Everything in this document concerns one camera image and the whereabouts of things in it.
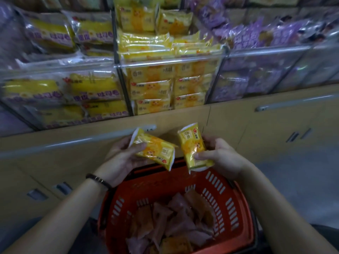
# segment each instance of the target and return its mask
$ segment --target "plastic shopping basket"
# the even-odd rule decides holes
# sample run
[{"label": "plastic shopping basket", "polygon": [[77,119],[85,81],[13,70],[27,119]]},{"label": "plastic shopping basket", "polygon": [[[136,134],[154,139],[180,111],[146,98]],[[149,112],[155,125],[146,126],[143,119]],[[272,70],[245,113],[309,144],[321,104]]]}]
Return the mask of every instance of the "plastic shopping basket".
[{"label": "plastic shopping basket", "polygon": [[196,254],[243,253],[256,247],[256,219],[239,186],[213,169],[190,175],[185,162],[180,159],[176,160],[171,172],[159,165],[136,170],[115,192],[106,194],[98,226],[109,252],[129,253],[125,238],[129,233],[132,214],[138,207],[155,201],[167,203],[177,192],[184,194],[191,188],[205,197],[217,217],[215,240],[196,251]]}]

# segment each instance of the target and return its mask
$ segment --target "floor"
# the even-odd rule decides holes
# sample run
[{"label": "floor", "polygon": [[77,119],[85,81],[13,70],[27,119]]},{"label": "floor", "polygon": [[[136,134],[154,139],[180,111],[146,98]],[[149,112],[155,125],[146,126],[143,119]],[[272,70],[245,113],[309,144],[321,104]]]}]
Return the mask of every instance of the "floor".
[{"label": "floor", "polygon": [[[257,164],[275,187],[309,222],[339,229],[339,144],[295,150]],[[95,217],[98,208],[92,213]],[[13,228],[0,228],[0,253],[37,220]],[[106,254],[104,244],[87,222],[69,254]]]}]

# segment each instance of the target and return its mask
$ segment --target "hand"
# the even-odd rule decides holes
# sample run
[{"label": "hand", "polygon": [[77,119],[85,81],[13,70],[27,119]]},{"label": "hand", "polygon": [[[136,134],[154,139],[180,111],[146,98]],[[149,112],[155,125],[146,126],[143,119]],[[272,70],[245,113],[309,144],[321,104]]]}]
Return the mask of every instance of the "hand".
[{"label": "hand", "polygon": [[227,179],[234,180],[252,163],[238,154],[225,140],[211,136],[202,136],[208,151],[196,153],[197,160],[211,159],[214,168]]},{"label": "hand", "polygon": [[146,143],[132,145],[128,148],[130,139],[131,136],[128,136],[114,143],[105,158],[105,163],[94,173],[112,187],[119,185],[134,168],[145,166],[148,163],[147,159],[135,156],[136,153],[146,148]]}]

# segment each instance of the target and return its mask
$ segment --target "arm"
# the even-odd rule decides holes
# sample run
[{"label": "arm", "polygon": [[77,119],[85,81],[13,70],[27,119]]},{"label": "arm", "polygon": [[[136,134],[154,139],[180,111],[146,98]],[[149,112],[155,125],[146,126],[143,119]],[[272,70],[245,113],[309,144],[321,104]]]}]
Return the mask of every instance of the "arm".
[{"label": "arm", "polygon": [[338,254],[255,165],[221,138],[204,137],[204,140],[210,150],[196,154],[195,158],[214,160],[220,174],[237,180],[274,254]]},{"label": "arm", "polygon": [[[106,157],[109,160],[94,173],[112,187],[120,184],[133,168],[146,164],[146,160],[133,158],[135,153],[145,148],[145,144],[122,150],[128,146],[129,140],[130,137],[127,137],[115,143]],[[105,191],[106,188],[101,184],[86,179],[69,197],[3,253],[66,254]]]}]

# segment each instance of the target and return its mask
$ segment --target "dark bracelet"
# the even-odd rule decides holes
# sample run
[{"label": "dark bracelet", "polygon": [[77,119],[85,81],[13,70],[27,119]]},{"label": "dark bracelet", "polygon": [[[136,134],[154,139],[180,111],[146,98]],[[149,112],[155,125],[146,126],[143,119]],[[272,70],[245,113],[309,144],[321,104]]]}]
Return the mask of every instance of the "dark bracelet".
[{"label": "dark bracelet", "polygon": [[102,185],[106,186],[108,190],[112,189],[112,186],[107,183],[105,180],[101,179],[99,176],[93,175],[93,174],[87,174],[86,179],[90,178],[93,179],[95,182],[101,183]]}]

